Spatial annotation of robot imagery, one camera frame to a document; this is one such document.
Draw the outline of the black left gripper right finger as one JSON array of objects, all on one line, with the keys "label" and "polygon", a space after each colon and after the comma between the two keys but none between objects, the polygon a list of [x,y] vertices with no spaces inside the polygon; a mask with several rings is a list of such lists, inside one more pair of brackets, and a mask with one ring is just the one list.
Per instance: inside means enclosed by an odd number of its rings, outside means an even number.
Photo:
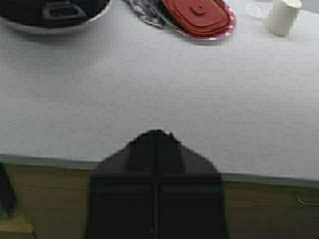
[{"label": "black left gripper right finger", "polygon": [[158,237],[226,239],[221,173],[172,134],[156,132]]}]

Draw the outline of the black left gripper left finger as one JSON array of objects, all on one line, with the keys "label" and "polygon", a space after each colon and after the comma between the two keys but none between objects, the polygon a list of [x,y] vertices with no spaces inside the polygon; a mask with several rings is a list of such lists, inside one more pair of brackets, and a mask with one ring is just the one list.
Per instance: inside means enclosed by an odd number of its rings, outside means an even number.
[{"label": "black left gripper left finger", "polygon": [[154,239],[156,131],[140,134],[94,169],[88,188],[88,239]]}]

